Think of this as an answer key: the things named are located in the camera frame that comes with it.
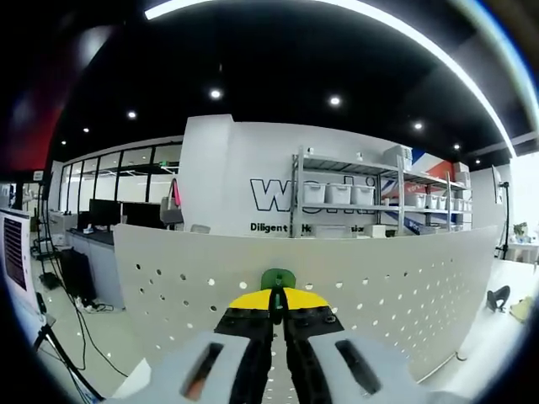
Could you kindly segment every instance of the white wall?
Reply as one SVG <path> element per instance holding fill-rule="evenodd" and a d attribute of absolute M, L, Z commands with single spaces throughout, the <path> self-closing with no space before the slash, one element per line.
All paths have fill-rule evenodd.
<path fill-rule="evenodd" d="M 502 178 L 512 184 L 510 165 L 496 167 Z M 499 226 L 501 235 L 505 221 L 505 196 L 504 204 L 497 205 L 494 202 L 494 181 L 491 168 L 470 173 L 472 181 L 473 200 L 473 228 L 496 225 Z M 512 187 L 510 187 L 510 229 L 513 225 Z"/>
<path fill-rule="evenodd" d="M 61 168 L 63 166 L 63 162 L 52 162 L 52 180 L 49 191 L 49 207 L 51 209 L 58 209 L 58 199 L 60 198 Z"/>
<path fill-rule="evenodd" d="M 232 125 L 231 115 L 187 120 L 185 134 L 189 135 L 184 135 L 178 175 L 185 229 L 196 224 L 210 226 L 212 233 L 226 234 L 222 193 L 224 188 L 233 192 L 226 175 Z"/>
<path fill-rule="evenodd" d="M 314 126 L 235 123 L 230 115 L 189 118 L 179 169 L 186 228 L 200 224 L 209 226 L 213 234 L 287 237 L 292 154 L 297 154 L 300 146 L 313 147 L 317 155 L 351 161 L 362 151 L 366 162 L 380 162 L 382 153 L 395 145 L 371 136 Z M 441 159 L 425 154 L 414 167 L 427 171 L 441 163 Z M 309 174 L 305 179 L 366 183 L 365 177 L 338 174 Z M 389 187 L 382 194 L 391 190 Z M 407 217 L 424 223 L 424 215 Z M 357 211 L 309 210 L 304 221 L 353 227 L 373 223 L 375 218 Z M 383 214 L 382 223 L 397 221 Z M 260 226 L 280 228 L 266 233 L 258 230 Z"/>
<path fill-rule="evenodd" d="M 511 183 L 515 224 L 526 222 L 528 229 L 539 228 L 539 152 L 511 160 Z"/>

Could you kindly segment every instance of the floor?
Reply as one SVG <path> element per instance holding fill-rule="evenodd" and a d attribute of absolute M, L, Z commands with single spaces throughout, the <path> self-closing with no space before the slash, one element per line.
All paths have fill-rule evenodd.
<path fill-rule="evenodd" d="M 510 271 L 507 268 L 502 270 L 494 267 L 488 285 L 489 289 L 496 290 L 504 284 L 511 284 L 512 291 L 507 312 L 492 313 L 488 310 L 479 310 L 477 320 L 460 352 L 460 355 L 467 358 L 467 361 L 451 360 L 427 379 L 423 385 L 431 390 L 453 391 L 461 396 L 473 398 L 495 377 L 497 370 L 512 354 L 513 347 L 521 338 L 525 326 L 509 314 L 509 306 L 517 303 L 526 295 L 534 295 L 537 292 L 539 271 L 535 274 L 533 266 L 528 264 L 511 263 L 510 265 Z M 56 318 L 53 330 L 73 362 L 80 366 L 82 364 L 83 338 L 75 311 L 63 289 L 44 290 L 38 280 L 41 272 L 39 262 L 32 263 L 32 270 L 35 277 L 35 287 L 43 294 L 49 314 Z M 51 271 L 50 263 L 47 263 L 45 270 Z M 96 345 L 119 370 L 130 374 L 141 362 L 143 355 L 137 345 L 135 334 L 131 330 L 127 313 L 113 311 L 84 314 L 84 318 Z M 47 369 L 56 377 L 73 400 L 84 402 L 75 390 L 73 381 L 62 363 L 51 357 L 54 354 L 54 349 L 47 342 L 43 344 L 38 353 Z M 89 341 L 86 362 L 87 368 L 82 373 L 102 396 L 112 396 L 124 383 L 125 378 L 110 368 Z M 485 370 L 485 363 L 488 363 L 488 370 Z M 144 375 L 140 379 L 147 378 L 148 371 L 143 370 Z"/>
<path fill-rule="evenodd" d="M 46 263 L 45 271 L 52 272 L 51 264 Z M 62 288 L 45 290 L 39 281 L 41 264 L 32 261 L 35 288 L 42 293 L 47 307 L 47 313 L 56 319 L 52 330 L 77 367 L 82 367 L 83 335 L 79 326 L 75 309 Z M 84 319 L 96 346 L 108 360 L 120 371 L 129 374 L 142 360 L 141 350 L 137 345 L 134 332 L 131 330 L 130 319 L 125 311 L 85 313 Z M 116 373 L 93 348 L 86 335 L 86 369 L 81 373 L 88 382 L 104 397 L 112 396 L 123 383 L 125 377 Z M 51 355 L 56 356 L 54 348 L 43 342 L 39 357 L 45 367 L 54 375 L 59 384 L 75 402 L 85 402 L 77 393 L 70 374 L 64 365 Z"/>

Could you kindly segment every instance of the computer monitor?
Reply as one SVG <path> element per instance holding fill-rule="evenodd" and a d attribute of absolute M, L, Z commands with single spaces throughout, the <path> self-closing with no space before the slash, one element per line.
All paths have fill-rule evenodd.
<path fill-rule="evenodd" d="M 94 226 L 117 225 L 120 223 L 120 202 L 91 199 L 90 215 Z"/>
<path fill-rule="evenodd" d="M 126 224 L 133 226 L 151 227 L 154 229 L 165 229 L 161 221 L 160 204 L 145 204 L 124 202 L 122 215 L 127 216 Z"/>

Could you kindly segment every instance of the window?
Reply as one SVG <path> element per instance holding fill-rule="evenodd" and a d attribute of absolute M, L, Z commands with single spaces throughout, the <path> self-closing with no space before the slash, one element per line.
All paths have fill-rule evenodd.
<path fill-rule="evenodd" d="M 97 158 L 90 158 L 84 162 L 81 193 L 78 202 L 79 212 L 90 210 L 90 200 L 93 198 L 93 187 L 95 185 L 95 172 L 97 167 Z"/>
<path fill-rule="evenodd" d="M 116 174 L 118 172 L 119 160 L 120 154 L 118 152 L 101 157 L 98 179 L 95 184 L 96 199 L 115 199 Z"/>
<path fill-rule="evenodd" d="M 61 185 L 60 185 L 60 211 L 65 212 L 67 210 L 67 192 L 69 189 L 69 178 L 71 177 L 72 166 L 64 166 L 61 173 Z"/>
<path fill-rule="evenodd" d="M 170 183 L 178 174 L 181 145 L 160 146 L 155 149 L 152 176 L 150 178 L 150 198 L 148 202 L 161 203 L 168 196 Z"/>
<path fill-rule="evenodd" d="M 145 202 L 152 149 L 124 151 L 118 180 L 118 200 Z"/>
<path fill-rule="evenodd" d="M 67 200 L 67 210 L 73 214 L 78 213 L 78 189 L 81 184 L 81 171 L 83 162 L 76 162 L 72 166 L 71 178 L 69 179 L 69 198 Z"/>

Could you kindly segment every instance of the white storage bin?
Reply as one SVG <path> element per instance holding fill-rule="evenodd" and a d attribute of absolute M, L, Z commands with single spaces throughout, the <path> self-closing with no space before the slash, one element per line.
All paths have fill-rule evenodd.
<path fill-rule="evenodd" d="M 367 185 L 354 185 L 352 187 L 352 204 L 354 205 L 373 205 L 374 204 L 374 187 Z"/>
<path fill-rule="evenodd" d="M 415 206 L 416 208 L 424 208 L 424 203 L 426 199 L 426 194 L 405 194 L 404 195 L 404 204 L 406 206 Z"/>
<path fill-rule="evenodd" d="M 447 209 L 447 197 L 439 196 L 438 197 L 438 209 Z"/>
<path fill-rule="evenodd" d="M 386 225 L 366 225 L 365 234 L 372 238 L 386 238 Z"/>
<path fill-rule="evenodd" d="M 464 202 L 462 199 L 455 198 L 455 199 L 452 199 L 451 202 L 452 202 L 452 206 L 451 206 L 452 210 L 454 210 L 454 211 L 461 211 L 462 210 L 462 205 L 463 205 L 463 202 Z"/>
<path fill-rule="evenodd" d="M 427 195 L 424 207 L 429 209 L 438 209 L 438 195 Z"/>
<path fill-rule="evenodd" d="M 352 185 L 347 183 L 329 183 L 326 186 L 326 202 L 336 205 L 350 205 Z"/>
<path fill-rule="evenodd" d="M 303 200 L 306 204 L 323 204 L 325 194 L 325 183 L 303 183 Z"/>

